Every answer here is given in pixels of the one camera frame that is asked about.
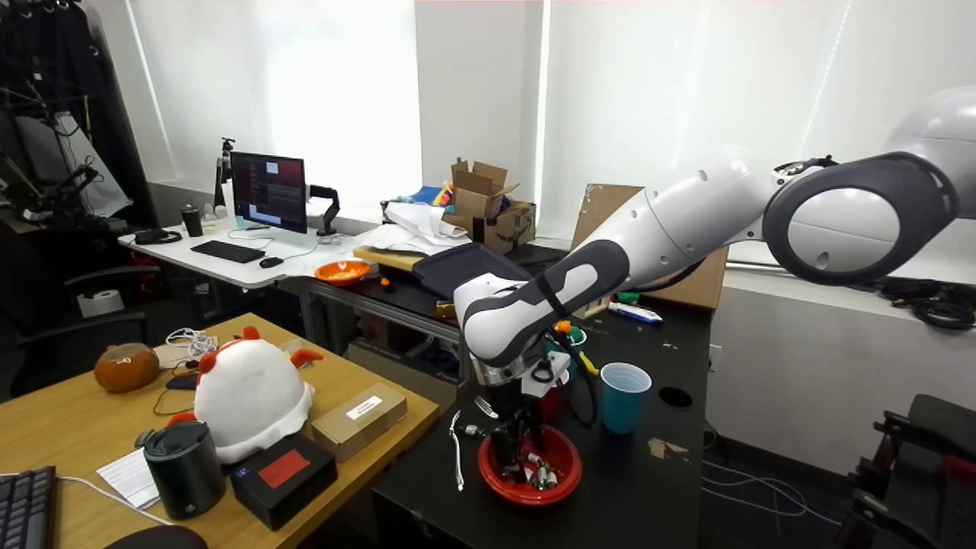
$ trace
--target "black chair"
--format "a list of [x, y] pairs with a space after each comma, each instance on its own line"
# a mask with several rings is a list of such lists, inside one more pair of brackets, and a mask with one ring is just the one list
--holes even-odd
[[976, 546], [976, 412], [919, 393], [909, 414], [886, 412], [883, 443], [857, 465], [843, 549]]
[[[0, 399], [88, 372], [106, 345], [160, 345], [176, 328], [196, 328], [196, 299], [153, 299], [160, 266], [112, 266], [60, 282], [51, 264], [0, 221]], [[77, 296], [119, 291], [126, 310], [82, 317]]]

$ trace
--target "robotic arm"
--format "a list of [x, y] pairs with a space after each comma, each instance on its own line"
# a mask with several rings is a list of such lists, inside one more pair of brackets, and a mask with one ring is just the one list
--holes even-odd
[[853, 284], [901, 268], [955, 218], [976, 218], [976, 89], [920, 105], [888, 150], [790, 182], [718, 159], [638, 192], [538, 282], [466, 282], [454, 310], [476, 378], [514, 385], [560, 310], [663, 282], [741, 237], [764, 237], [805, 282]]

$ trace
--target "black box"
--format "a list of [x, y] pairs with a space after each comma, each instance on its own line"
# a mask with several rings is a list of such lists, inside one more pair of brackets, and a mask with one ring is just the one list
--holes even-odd
[[232, 467], [235, 496], [271, 531], [336, 481], [336, 457], [303, 433]]

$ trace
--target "computer monitor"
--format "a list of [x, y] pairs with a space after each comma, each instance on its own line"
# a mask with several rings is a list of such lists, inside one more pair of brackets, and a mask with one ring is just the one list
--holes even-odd
[[232, 190], [239, 221], [303, 236], [309, 231], [303, 159], [232, 153]]

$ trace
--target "keyboard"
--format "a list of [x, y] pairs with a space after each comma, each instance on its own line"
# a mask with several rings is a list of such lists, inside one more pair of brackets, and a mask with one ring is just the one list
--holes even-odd
[[55, 529], [55, 467], [0, 475], [0, 546], [48, 549]]
[[255, 247], [240, 247], [240, 245], [229, 245], [229, 242], [204, 242], [204, 245], [196, 245], [191, 250], [207, 252], [207, 257], [221, 257], [229, 264], [254, 264], [254, 260], [266, 257]]

